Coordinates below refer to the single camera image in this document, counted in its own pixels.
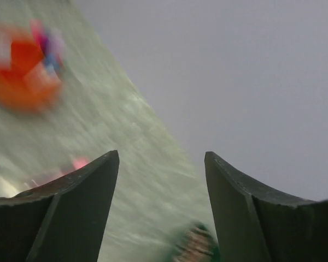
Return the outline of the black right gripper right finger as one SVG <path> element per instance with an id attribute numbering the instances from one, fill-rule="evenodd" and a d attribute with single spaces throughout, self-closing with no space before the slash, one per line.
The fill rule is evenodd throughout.
<path id="1" fill-rule="evenodd" d="M 328 199 L 276 190 L 214 152 L 204 164 L 222 261 L 328 261 Z"/>

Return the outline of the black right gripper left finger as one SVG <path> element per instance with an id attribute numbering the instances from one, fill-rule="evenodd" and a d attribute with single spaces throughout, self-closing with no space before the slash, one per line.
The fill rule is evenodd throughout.
<path id="1" fill-rule="evenodd" d="M 0 261 L 97 261 L 118 170 L 114 150 L 42 186 L 0 198 Z"/>

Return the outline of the blue capped white marker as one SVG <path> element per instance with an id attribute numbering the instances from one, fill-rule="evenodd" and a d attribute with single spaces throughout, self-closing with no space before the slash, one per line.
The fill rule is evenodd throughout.
<path id="1" fill-rule="evenodd" d="M 61 71 L 60 62 L 55 54 L 48 53 L 45 56 L 43 63 L 48 73 L 56 73 L 56 74 L 60 73 Z"/>

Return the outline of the light purple highlighter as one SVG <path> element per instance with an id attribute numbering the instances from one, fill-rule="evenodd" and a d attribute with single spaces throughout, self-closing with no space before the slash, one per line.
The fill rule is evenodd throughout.
<path id="1" fill-rule="evenodd" d="M 65 42 L 62 37 L 62 33 L 57 29 L 52 29 L 48 34 L 48 53 L 53 54 L 58 59 L 62 59 L 65 48 Z"/>

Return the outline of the pink capped black highlighter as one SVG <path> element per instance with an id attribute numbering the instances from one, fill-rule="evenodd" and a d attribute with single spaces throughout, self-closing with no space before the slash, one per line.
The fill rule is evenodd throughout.
<path id="1" fill-rule="evenodd" d="M 33 20 L 30 22 L 30 29 L 34 40 L 40 46 L 43 53 L 45 53 L 46 47 L 48 45 L 48 35 L 45 27 L 40 21 Z"/>

